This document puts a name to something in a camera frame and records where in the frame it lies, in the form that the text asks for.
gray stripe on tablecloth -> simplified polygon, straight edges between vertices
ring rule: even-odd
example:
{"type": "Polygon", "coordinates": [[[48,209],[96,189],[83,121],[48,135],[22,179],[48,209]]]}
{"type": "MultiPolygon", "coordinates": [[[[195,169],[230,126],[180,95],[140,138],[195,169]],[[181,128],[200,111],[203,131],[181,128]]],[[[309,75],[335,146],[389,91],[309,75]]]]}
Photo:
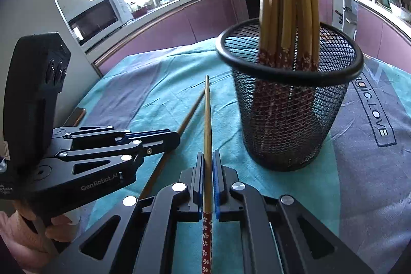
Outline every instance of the gray stripe on tablecloth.
{"type": "MultiPolygon", "coordinates": [[[[131,63],[122,73],[111,78],[101,99],[86,115],[82,126],[107,125],[116,129],[126,129],[157,82],[162,57],[175,49],[139,54],[135,63],[131,63]]],[[[94,204],[95,201],[82,206],[77,236],[86,230],[94,204]]]]}
{"type": "Polygon", "coordinates": [[[340,178],[340,238],[376,274],[386,274],[411,237],[411,122],[386,74],[382,72],[376,83],[367,70],[377,73],[378,63],[367,60],[363,73],[381,102],[397,144],[377,146],[350,83],[331,128],[340,178]]]}

black basket rim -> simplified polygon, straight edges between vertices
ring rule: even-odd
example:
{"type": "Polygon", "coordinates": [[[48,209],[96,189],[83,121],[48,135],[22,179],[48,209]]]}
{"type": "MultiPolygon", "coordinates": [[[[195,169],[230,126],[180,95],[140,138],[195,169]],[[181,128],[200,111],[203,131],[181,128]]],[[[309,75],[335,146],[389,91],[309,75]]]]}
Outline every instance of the black basket rim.
{"type": "Polygon", "coordinates": [[[227,28],[217,37],[215,44],[219,56],[226,64],[254,78],[286,85],[303,87],[327,87],[342,85],[352,81],[353,79],[358,77],[364,66],[364,55],[362,54],[362,51],[357,43],[344,32],[323,22],[320,23],[321,27],[334,31],[336,34],[342,36],[351,44],[352,48],[355,50],[356,58],[350,66],[341,70],[323,72],[301,70],[294,71],[289,69],[271,68],[262,64],[244,61],[241,58],[230,53],[225,48],[224,42],[233,31],[235,31],[239,27],[250,24],[259,24],[259,19],[249,19],[227,28]]]}

human hand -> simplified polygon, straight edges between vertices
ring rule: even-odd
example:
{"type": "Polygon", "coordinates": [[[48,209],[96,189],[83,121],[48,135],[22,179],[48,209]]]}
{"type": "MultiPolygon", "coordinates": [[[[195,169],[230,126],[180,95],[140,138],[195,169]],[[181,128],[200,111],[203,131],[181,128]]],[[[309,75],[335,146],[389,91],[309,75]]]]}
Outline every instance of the human hand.
{"type": "MultiPolygon", "coordinates": [[[[47,253],[43,239],[22,218],[34,221],[36,215],[20,201],[14,201],[14,206],[16,212],[10,217],[0,212],[0,235],[21,268],[38,272],[52,256],[47,253]]],[[[53,217],[51,222],[53,225],[46,228],[46,237],[58,242],[70,242],[76,236],[78,222],[72,222],[65,215],[53,217]]]]}

white sticker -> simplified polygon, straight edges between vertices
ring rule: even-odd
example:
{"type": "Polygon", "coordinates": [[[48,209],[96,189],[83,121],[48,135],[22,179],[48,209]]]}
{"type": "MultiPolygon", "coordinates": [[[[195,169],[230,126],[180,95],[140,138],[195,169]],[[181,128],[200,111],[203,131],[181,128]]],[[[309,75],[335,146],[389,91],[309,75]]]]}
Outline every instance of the white sticker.
{"type": "Polygon", "coordinates": [[[4,152],[5,152],[5,156],[4,158],[7,160],[10,160],[10,152],[9,152],[9,145],[6,141],[3,141],[3,147],[4,147],[4,152]]]}

wire mesh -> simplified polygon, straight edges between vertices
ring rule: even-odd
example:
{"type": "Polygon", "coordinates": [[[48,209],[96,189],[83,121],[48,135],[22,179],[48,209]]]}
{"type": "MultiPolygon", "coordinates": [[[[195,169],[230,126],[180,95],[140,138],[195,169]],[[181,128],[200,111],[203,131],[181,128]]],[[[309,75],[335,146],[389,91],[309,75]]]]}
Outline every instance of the wire mesh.
{"type": "MultiPolygon", "coordinates": [[[[258,22],[245,23],[226,35],[221,45],[232,55],[257,63],[258,36],[258,22]]],[[[355,59],[356,50],[344,36],[321,27],[318,72],[346,69],[355,59]]],[[[303,82],[297,86],[258,79],[235,68],[233,76],[250,156],[277,171],[293,171],[313,161],[340,109],[349,79],[341,85],[309,87],[303,82]]]]}

